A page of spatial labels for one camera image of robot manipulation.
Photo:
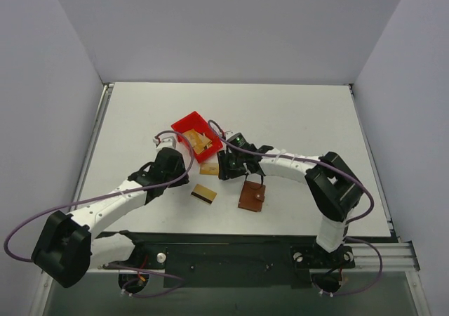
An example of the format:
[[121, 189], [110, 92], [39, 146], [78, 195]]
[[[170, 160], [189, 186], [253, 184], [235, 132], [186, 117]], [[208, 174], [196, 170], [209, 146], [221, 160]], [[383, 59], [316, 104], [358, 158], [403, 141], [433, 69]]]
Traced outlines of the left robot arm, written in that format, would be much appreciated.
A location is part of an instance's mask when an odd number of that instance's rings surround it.
[[127, 213], [161, 196], [168, 187], [188, 182], [183, 156], [170, 147], [157, 150], [156, 159], [132, 173], [104, 199], [63, 213], [51, 214], [32, 252], [32, 262], [64, 288], [75, 285], [88, 270], [114, 262], [136, 268], [144, 250], [130, 237], [100, 233]]

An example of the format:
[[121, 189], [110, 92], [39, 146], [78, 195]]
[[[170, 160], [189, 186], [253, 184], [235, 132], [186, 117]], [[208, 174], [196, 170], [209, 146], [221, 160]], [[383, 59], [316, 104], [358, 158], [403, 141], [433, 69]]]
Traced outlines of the brown leather card holder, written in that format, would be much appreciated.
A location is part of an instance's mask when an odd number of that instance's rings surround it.
[[252, 212], [261, 212], [266, 186], [261, 183], [245, 181], [239, 197], [238, 207]]

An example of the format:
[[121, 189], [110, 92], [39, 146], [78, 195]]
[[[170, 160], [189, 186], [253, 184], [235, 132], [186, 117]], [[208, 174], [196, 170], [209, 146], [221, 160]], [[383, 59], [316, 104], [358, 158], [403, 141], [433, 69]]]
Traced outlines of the gold card with chip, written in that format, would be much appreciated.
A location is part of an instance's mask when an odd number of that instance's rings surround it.
[[200, 164], [199, 173], [201, 175], [208, 175], [208, 176], [218, 176], [220, 172], [220, 167], [218, 163], [215, 162], [205, 162]]

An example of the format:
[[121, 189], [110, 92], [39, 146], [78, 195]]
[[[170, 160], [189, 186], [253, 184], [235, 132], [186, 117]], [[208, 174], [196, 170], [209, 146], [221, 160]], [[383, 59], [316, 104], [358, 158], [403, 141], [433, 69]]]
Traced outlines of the gold card magnetic stripe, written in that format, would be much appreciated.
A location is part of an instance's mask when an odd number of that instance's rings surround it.
[[217, 196], [217, 193], [201, 184], [197, 184], [191, 191], [191, 196], [206, 204], [212, 204]]

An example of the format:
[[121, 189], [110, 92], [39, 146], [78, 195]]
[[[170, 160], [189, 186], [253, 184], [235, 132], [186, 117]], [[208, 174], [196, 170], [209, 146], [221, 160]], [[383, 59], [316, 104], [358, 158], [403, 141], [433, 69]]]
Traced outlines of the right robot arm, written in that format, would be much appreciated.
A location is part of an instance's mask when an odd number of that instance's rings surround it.
[[217, 153], [217, 160], [220, 180], [257, 174], [261, 178], [278, 176], [307, 185], [322, 214], [314, 260], [329, 266], [338, 259], [348, 218], [363, 194], [355, 183], [357, 177], [338, 154], [307, 157], [270, 145], [257, 148], [236, 133], [227, 140], [226, 148]]

